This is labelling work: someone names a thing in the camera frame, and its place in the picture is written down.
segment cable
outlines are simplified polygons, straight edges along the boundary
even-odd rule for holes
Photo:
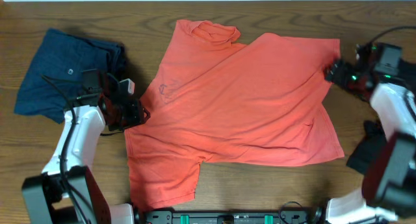
[[[285,220],[285,218],[283,218],[282,216],[281,216],[281,211],[283,210],[283,208],[285,208],[287,205],[289,205],[289,204],[296,204],[296,205],[299,205],[300,206],[300,208],[306,213],[306,217],[305,217],[305,221],[303,221],[303,222],[301,222],[301,223],[299,223],[299,224],[306,224],[307,223],[307,212],[306,212],[306,210],[302,207],[302,205],[300,205],[299,203],[297,203],[296,201],[289,201],[289,202],[286,202],[284,205],[282,205],[281,206],[281,208],[279,209],[279,218],[281,219],[281,221],[282,222],[284,222],[285,224],[289,224],[286,220]]]
[[[124,133],[124,131],[112,132],[112,133],[101,133],[100,136],[112,136],[112,135],[118,134],[118,133]]]
[[[120,82],[118,82],[118,79],[112,74],[112,73],[107,73],[107,76],[112,78],[116,84],[117,84],[117,92],[120,92],[120,90],[122,89],[122,87],[120,86]]]
[[[52,83],[45,75],[42,75],[42,79],[45,80],[48,84],[50,84],[56,91],[65,99],[66,104],[70,107],[71,113],[72,113],[72,124],[70,127],[70,130],[68,131],[68,135],[66,136],[64,145],[62,146],[62,152],[59,156],[59,170],[60,170],[60,176],[62,179],[62,184],[64,185],[64,188],[66,192],[68,193],[75,209],[77,209],[81,215],[81,219],[83,220],[84,224],[89,224],[90,220],[87,220],[84,212],[81,210],[81,207],[79,206],[77,200],[75,199],[75,196],[72,194],[72,190],[70,187],[70,184],[68,182],[68,179],[66,178],[65,172],[67,170],[66,168],[66,155],[68,153],[68,146],[70,144],[71,136],[73,131],[75,130],[75,125],[77,124],[75,110],[72,107],[72,104],[70,103],[70,100],[65,96],[65,94],[54,84]]]
[[[66,80],[66,79],[57,79],[57,78],[48,77],[47,75],[43,75],[43,76],[46,77],[47,79],[49,79],[50,81],[59,81],[59,82],[67,82],[67,83],[72,83],[72,84],[80,84],[84,91],[86,91],[87,93],[90,93],[90,90],[88,90],[88,88],[86,88],[83,85],[82,82],[70,81],[70,80]]]
[[[369,223],[369,221],[371,221],[371,223],[373,223],[373,224],[382,224],[382,223],[383,223],[383,220],[385,220],[385,219],[382,219],[382,220],[380,221],[380,217],[379,217],[379,216],[377,216],[377,215],[375,215],[374,217],[371,217],[371,218],[366,218],[366,219],[362,219],[362,220],[355,221],[355,222],[351,222],[351,223],[349,223],[349,224]]]
[[[70,101],[81,101],[83,99],[88,99],[88,98],[92,98],[92,97],[96,97],[101,95],[100,93],[91,93],[91,94],[85,94],[85,95],[80,95],[76,98],[70,99]]]
[[[416,30],[416,26],[413,25],[409,25],[409,26],[398,26],[398,27],[393,27],[391,29],[387,29],[386,31],[383,31],[379,34],[377,34],[377,36],[375,36],[373,39],[371,39],[367,45],[372,44],[373,42],[375,42],[377,39],[381,38],[382,36],[386,35],[387,33],[393,32],[393,31],[397,31],[397,30],[402,30],[402,29],[415,29]]]

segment wooden table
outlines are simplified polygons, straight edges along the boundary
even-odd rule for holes
[[[19,86],[46,30],[122,42],[129,73],[142,93],[154,78],[177,19],[208,19],[235,25],[250,43],[264,32],[283,36],[340,38],[342,53],[397,25],[416,23],[415,2],[237,2],[237,3],[4,3],[0,6],[0,223],[28,223],[21,196],[26,177],[38,175],[57,145],[62,125],[13,114]],[[415,32],[387,35],[404,58],[416,54]],[[368,104],[333,87],[324,106],[345,158],[301,168],[203,164],[196,199],[177,210],[277,210],[286,201],[311,206],[361,184],[345,166],[363,137],[362,123],[375,119]],[[110,205],[129,200],[124,136],[100,138],[94,176]]]

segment green connector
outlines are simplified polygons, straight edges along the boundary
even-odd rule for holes
[[[189,216],[181,215],[181,224],[189,224]]]
[[[265,215],[265,224],[273,224],[273,216]]]

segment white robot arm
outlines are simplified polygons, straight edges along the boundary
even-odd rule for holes
[[[134,83],[130,79],[118,82],[115,77],[116,82],[110,82],[109,75],[84,71],[83,86],[88,93],[72,102],[65,97],[70,110],[65,113],[58,146],[42,174],[23,183],[31,223],[135,223],[133,207],[109,206],[91,174],[98,138],[106,125],[110,131],[122,132],[150,117],[140,101],[131,97]],[[52,204],[66,197],[73,207],[55,210]]]
[[[416,66],[401,59],[401,48],[388,44],[364,45],[357,55],[355,66],[336,61],[327,80],[370,103],[387,145],[362,188],[328,202],[326,221],[332,224],[397,221],[416,214]]]

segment black garment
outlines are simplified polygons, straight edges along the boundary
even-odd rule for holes
[[[81,72],[88,69],[100,69],[120,77],[118,74],[125,69],[124,48],[116,43],[79,38],[49,29],[20,86],[14,113],[41,114],[61,123],[66,102],[41,75],[81,82]],[[69,98],[81,90],[80,84],[54,83]]]
[[[369,166],[378,158],[387,144],[382,126],[371,121],[364,122],[365,137],[351,154],[346,165],[365,175]]]

